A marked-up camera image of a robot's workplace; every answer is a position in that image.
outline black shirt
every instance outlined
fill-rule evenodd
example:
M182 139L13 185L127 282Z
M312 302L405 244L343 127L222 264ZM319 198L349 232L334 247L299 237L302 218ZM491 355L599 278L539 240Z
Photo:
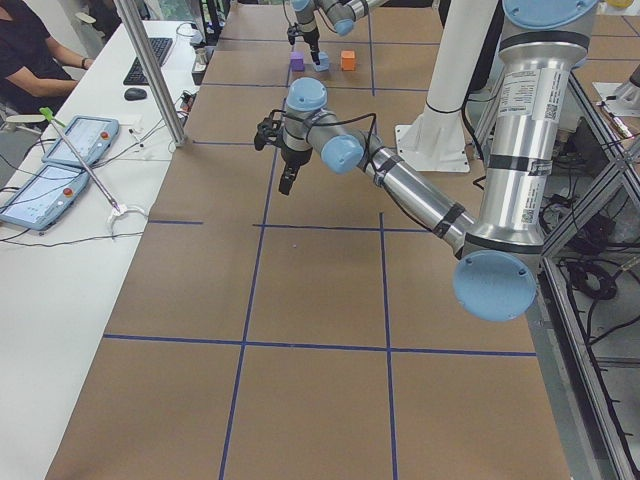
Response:
M33 97L6 79L27 67L38 78L71 80L47 48L51 34L22 0L0 0L0 6L13 18L0 20L0 94L20 113L39 113L40 107L57 111L66 97Z

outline sticker label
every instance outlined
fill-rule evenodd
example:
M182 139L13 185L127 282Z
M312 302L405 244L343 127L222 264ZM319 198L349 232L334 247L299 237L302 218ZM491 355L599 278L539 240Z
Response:
M568 81L569 72L564 70L553 68L540 70L538 93L531 117L533 120L546 120L553 123L560 121L560 112Z
M513 72L504 77L498 116L531 115L538 89L540 70Z
M538 222L542 195L546 177L522 177L520 180L519 201L513 211L512 221L516 225L533 225Z

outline purple block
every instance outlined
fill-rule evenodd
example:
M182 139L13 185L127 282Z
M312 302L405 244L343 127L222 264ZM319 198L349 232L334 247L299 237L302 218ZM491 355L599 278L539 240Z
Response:
M304 72L304 55L302 52L291 52L291 70L294 72Z

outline blue block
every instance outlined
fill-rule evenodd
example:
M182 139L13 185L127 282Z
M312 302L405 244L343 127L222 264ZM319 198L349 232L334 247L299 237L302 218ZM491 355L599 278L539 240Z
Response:
M329 55L327 52L318 53L318 57L320 58L320 65L313 64L313 68L315 68L316 72L324 72L329 70Z

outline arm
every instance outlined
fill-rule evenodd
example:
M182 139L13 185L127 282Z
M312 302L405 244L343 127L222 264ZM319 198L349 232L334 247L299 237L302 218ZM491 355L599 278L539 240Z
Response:
M34 97L63 97L71 93L78 84L76 80L38 78L27 67L9 75L7 80Z
M68 65L70 67L76 68L84 68L87 70L92 64L93 60L90 58L84 59L81 55L76 52L69 50L64 45L60 44L55 38L49 37L45 40L47 44L47 48L51 52L53 58L58 60L63 65Z

